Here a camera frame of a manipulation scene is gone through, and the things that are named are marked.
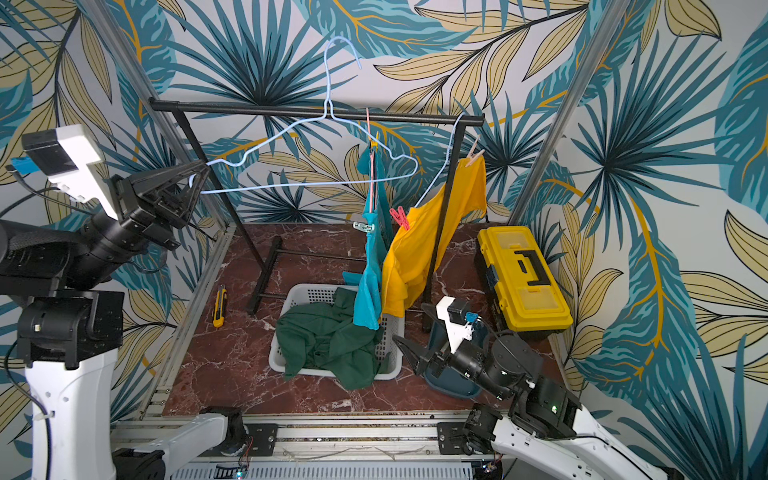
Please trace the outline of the turquoise printed t-shirt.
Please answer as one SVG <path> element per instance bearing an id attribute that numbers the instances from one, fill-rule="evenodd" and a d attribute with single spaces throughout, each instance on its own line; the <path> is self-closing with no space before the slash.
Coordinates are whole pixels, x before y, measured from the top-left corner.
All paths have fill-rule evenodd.
<path id="1" fill-rule="evenodd" d="M 375 155 L 375 179 L 384 172 L 384 164 Z M 357 163 L 358 172 L 369 179 L 368 148 L 361 154 Z M 388 249 L 394 238 L 393 220 L 389 214 L 389 201 L 385 182 L 376 183 L 375 208 L 368 212 L 368 197 L 363 211 L 364 222 L 375 226 L 375 231 L 366 234 L 366 266 L 361 274 L 344 272 L 343 278 L 347 285 L 357 285 L 358 290 L 354 302 L 353 323 L 356 326 L 371 330 L 379 329 L 382 314 L 382 266 Z"/>

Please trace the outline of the dark green t-shirt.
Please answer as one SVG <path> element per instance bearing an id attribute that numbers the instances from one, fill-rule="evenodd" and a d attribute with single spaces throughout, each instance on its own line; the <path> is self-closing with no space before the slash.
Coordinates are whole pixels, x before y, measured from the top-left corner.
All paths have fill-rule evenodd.
<path id="1" fill-rule="evenodd" d="M 281 315 L 276 337 L 285 379 L 303 369 L 319 369 L 332 373 L 346 390 L 373 384 L 381 368 L 376 347 L 383 332 L 354 323 L 355 299 L 355 292 L 338 289 L 330 303 L 300 304 Z"/>

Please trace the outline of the pink wire hanger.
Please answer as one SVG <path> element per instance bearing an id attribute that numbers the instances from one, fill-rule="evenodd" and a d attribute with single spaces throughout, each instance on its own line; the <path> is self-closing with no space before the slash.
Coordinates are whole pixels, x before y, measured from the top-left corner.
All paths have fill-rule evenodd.
<path id="1" fill-rule="evenodd" d="M 375 155 L 376 150 L 372 150 L 370 148 L 370 142 L 373 140 L 377 140 L 376 137 L 372 136 L 371 133 L 371 118 L 370 118 L 370 110 L 366 109 L 366 133 L 369 140 L 368 144 L 368 152 L 369 152 L 369 189 L 368 189 L 368 212 L 372 213 L 375 208 L 375 195 L 376 195 L 376 183 L 375 183 L 375 173 L 376 173 L 376 161 L 375 161 Z"/>

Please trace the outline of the light blue wire hanger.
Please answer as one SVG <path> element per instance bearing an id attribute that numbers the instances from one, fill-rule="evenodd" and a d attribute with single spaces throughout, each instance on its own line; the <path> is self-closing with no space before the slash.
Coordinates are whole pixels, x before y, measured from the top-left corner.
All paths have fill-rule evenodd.
<path id="1" fill-rule="evenodd" d="M 276 185 L 262 185 L 262 186 L 254 186 L 254 187 L 237 187 L 237 188 L 218 188 L 213 190 L 204 190 L 201 192 L 202 195 L 214 195 L 214 194 L 225 194 L 225 193 L 234 193 L 234 192 L 245 192 L 245 191 L 255 191 L 255 190 L 264 190 L 264 189 L 273 189 L 273 188 L 282 188 L 282 187 L 298 187 L 298 186 L 335 186 L 335 185 L 357 185 L 357 184 L 366 184 L 369 183 L 370 185 L 373 185 L 375 183 L 381 183 L 381 182 L 387 182 L 387 181 L 394 181 L 394 180 L 400 180 L 400 179 L 406 179 L 414 176 L 419 171 L 419 161 L 409 155 L 397 155 L 395 156 L 393 151 L 386 145 L 384 145 L 381 141 L 377 140 L 372 134 L 370 134 L 366 129 L 364 129 L 361 125 L 357 124 L 355 121 L 342 119 L 340 116 L 338 116 L 335 113 L 334 109 L 334 103 L 332 100 L 332 78 L 330 73 L 330 68 L 328 64 L 328 57 L 329 57 L 329 50 L 330 48 L 336 44 L 336 43 L 343 43 L 344 45 L 348 46 L 351 50 L 352 54 L 354 55 L 355 62 L 359 69 L 362 68 L 362 64 L 360 61 L 360 57 L 358 55 L 357 50 L 355 49 L 352 42 L 345 38 L 344 36 L 335 36 L 332 37 L 327 41 L 324 47 L 323 51 L 323 67 L 325 72 L 325 80 L 326 80 L 326 89 L 325 89 L 325 98 L 323 101 L 323 110 L 322 113 L 319 116 L 314 116 L 310 118 L 304 118 L 294 121 L 293 123 L 289 124 L 284 129 L 280 130 L 273 136 L 267 138 L 266 140 L 258 143 L 257 145 L 250 147 L 247 149 L 242 159 L 238 163 L 233 163 L 228 161 L 226 158 L 216 158 L 214 160 L 208 161 L 206 163 L 207 166 L 213 166 L 216 164 L 224 164 L 232 168 L 237 168 L 242 166 L 245 161 L 254 153 L 257 153 L 260 149 L 263 147 L 266 147 L 267 145 L 273 143 L 278 138 L 282 137 L 284 134 L 289 133 L 290 131 L 294 130 L 296 127 L 304 124 L 309 123 L 317 123 L 322 121 L 334 121 L 337 123 L 346 124 L 348 126 L 351 126 L 353 129 L 358 130 L 360 133 L 363 133 L 364 136 L 371 141 L 376 141 L 379 143 L 380 147 L 386 152 L 386 154 L 389 156 L 390 160 L 392 162 L 395 162 L 397 160 L 408 160 L 411 162 L 412 168 L 411 170 L 402 175 L 397 176 L 390 176 L 390 177 L 384 177 L 379 179 L 372 179 L 372 180 L 359 180 L 359 181 L 329 181 L 329 182 L 315 182 L 315 183 L 307 183 L 307 182 L 294 182 L 294 183 L 281 183 Z"/>

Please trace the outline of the mint white clothespin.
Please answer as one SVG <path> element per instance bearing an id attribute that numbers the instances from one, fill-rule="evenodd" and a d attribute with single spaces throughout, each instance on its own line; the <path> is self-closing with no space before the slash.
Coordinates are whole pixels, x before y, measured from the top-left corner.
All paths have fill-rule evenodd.
<path id="1" fill-rule="evenodd" d="M 364 233 L 372 233 L 372 232 L 375 231 L 375 226 L 374 225 L 363 223 L 363 222 L 354 222 L 353 223 L 353 228 L 355 230 L 358 230 L 358 231 L 364 232 Z"/>

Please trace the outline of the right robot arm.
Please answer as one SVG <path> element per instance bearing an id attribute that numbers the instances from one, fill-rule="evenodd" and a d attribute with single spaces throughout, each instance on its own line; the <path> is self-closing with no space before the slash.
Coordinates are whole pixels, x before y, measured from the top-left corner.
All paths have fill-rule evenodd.
<path id="1" fill-rule="evenodd" d="M 680 479 L 672 467 L 642 459 L 604 428 L 543 359 L 512 331 L 496 332 L 469 304 L 445 296 L 423 313 L 446 339 L 433 348 L 396 336 L 418 376 L 454 371 L 509 404 L 507 413 L 476 403 L 459 438 L 464 451 L 519 459 L 556 479 Z"/>

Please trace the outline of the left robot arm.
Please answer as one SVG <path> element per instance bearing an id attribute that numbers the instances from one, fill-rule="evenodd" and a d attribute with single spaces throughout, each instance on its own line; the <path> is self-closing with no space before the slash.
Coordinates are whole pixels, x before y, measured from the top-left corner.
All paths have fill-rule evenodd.
<path id="1" fill-rule="evenodd" d="M 203 453 L 243 455 L 240 410 L 208 407 L 133 448 L 110 443 L 111 378 L 123 343 L 120 291 L 101 284 L 149 244 L 176 247 L 209 175 L 202 161 L 114 176 L 102 209 L 78 231 L 5 221 L 1 291 L 21 309 L 8 351 L 25 368 L 35 479 L 169 479 Z"/>

